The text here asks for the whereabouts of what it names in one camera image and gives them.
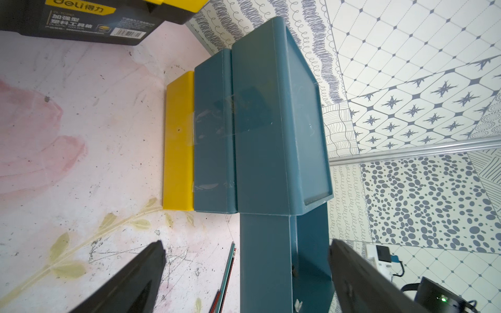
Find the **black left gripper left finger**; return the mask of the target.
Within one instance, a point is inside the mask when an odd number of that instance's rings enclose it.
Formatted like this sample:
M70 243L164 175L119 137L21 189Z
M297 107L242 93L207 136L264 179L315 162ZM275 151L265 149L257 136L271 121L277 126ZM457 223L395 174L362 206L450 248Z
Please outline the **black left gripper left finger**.
M163 243L151 243L73 312L153 312L165 265Z

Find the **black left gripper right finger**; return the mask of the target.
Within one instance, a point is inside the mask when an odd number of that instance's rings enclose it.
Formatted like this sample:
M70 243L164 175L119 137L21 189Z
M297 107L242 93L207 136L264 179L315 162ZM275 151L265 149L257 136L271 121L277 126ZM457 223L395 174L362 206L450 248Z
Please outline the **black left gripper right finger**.
M331 242L328 261L343 312L426 312L345 242Z

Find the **teal drawer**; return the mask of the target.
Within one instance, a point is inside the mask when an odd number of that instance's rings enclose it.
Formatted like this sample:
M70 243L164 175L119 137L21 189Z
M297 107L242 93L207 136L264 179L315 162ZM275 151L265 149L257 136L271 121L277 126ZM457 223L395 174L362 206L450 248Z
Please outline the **teal drawer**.
M241 312L328 312L327 204L300 216L240 216Z

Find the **yellow bottom drawer unit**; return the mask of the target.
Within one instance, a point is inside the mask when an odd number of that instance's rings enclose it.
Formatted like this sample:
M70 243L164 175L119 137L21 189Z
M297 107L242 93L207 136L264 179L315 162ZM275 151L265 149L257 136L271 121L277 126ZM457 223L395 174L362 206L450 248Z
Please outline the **yellow bottom drawer unit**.
M166 87L163 208L194 209L194 72Z

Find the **teal drawer cabinet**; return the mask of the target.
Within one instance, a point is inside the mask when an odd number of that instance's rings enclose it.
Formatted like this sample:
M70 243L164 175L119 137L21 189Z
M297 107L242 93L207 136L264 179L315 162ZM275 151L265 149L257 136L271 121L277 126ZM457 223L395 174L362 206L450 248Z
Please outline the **teal drawer cabinet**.
M194 209L304 215L333 196L318 83L276 16L194 72Z

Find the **green striped pencil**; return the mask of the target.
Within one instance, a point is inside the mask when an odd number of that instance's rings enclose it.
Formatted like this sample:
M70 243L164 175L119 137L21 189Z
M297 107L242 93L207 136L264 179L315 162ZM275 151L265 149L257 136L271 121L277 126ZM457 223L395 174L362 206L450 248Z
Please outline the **green striped pencil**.
M220 313L223 310L224 298L226 295L226 290L228 288L228 281L230 279L230 275L232 272L235 254L236 254L236 244L235 244L235 242L232 242L232 244L230 246L230 253L228 255L227 265L226 265L225 272L223 275L223 281L222 281L221 288L220 288L220 295L219 295L219 298L218 298L218 301L217 301L217 304L215 307L215 312L217 312L217 313Z

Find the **yellow black toolbox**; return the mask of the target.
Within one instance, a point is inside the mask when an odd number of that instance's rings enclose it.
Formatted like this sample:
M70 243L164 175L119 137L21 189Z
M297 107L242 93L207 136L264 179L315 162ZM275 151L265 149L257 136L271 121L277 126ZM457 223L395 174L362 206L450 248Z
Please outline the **yellow black toolbox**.
M136 46L163 22L183 25L206 1L4 0L1 30L25 36Z

